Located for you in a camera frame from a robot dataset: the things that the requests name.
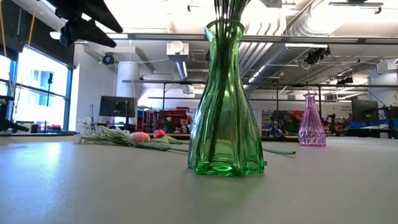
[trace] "ceiling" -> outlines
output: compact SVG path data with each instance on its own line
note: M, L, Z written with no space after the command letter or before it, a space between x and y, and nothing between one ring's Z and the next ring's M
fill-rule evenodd
M32 12L35 0L13 0L23 7L26 11ZM110 11L119 21L125 32L133 33L176 33L176 34L203 34L204 27L214 20L213 2L209 0L105 0ZM260 0L252 0L246 8L242 16L242 23L245 25L246 34L250 35L282 35L286 26L293 24L292 20L296 14L303 9L310 0L283 0L283 2L294 2L293 9L283 8L281 10L268 9ZM335 30L330 33L332 37L397 37L398 36L398 2L395 0L380 0L384 3L382 12L375 14L375 9L359 9L357 7L330 7L325 4L326 11L312 12L312 23L318 27L336 26ZM187 4L191 7L191 12L187 11ZM62 19L56 17L53 9L46 5L45 0L37 3L37 17L48 24L55 30L59 30L65 23ZM177 72L174 62L167 59L166 44L169 41L154 40L118 40L117 47L135 47L138 57L131 58L131 54L118 54L119 60L132 61L156 61L151 62L152 70L148 69L143 74L150 79L159 78L159 75L169 75L170 79L178 78L174 75ZM189 42L190 60L187 62L188 79L190 80L206 80L206 68L208 64L205 62L205 52L209 45L207 42ZM111 49L101 48L95 44L91 44L88 50L94 51L98 55L104 52L112 51ZM291 65L298 67L283 68L283 76L280 82L311 82L326 83L332 82L330 79L342 72L342 67L337 65L336 60L344 63L344 69L358 68L359 74L367 74L366 69L374 68L375 65L368 63L376 63L383 57L398 57L398 46L391 45L331 45L331 54L335 57L327 57L322 63L328 65L315 65L308 69L302 67L304 56L293 61ZM247 52L251 60L256 56L254 52ZM365 63L354 63L360 59ZM262 60L253 63L252 66L244 68L252 70L244 76L247 81L254 72L262 66Z

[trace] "window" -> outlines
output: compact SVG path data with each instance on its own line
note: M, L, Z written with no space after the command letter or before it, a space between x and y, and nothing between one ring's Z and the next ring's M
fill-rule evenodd
M19 54L16 80L14 121L33 121L41 130L45 122L48 126L67 129L70 69L35 50L24 48Z

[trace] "computer monitor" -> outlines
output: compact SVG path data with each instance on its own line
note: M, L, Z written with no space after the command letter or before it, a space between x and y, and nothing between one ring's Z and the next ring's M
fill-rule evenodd
M353 121L379 122L379 105L377 101L351 100L353 107Z
M136 116L136 99L131 97L102 96L99 115L134 118Z

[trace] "gray table surface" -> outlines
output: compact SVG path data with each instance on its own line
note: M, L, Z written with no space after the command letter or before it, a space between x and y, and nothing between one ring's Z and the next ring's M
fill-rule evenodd
M184 153L39 139L0 141L1 224L398 223L396 140L264 142L297 155L235 179L195 175Z

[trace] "tripod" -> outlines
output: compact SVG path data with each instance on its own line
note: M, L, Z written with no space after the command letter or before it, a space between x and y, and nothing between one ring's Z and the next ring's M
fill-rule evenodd
M49 103L50 103L50 86L51 86L51 83L52 83L52 76L53 76L54 74L52 74L52 73L50 73L50 77L49 77L49 79L47 80L47 83L49 84L49 90L48 90L48 92L47 92L47 108L49 107ZM44 134L47 132L47 119L44 121Z

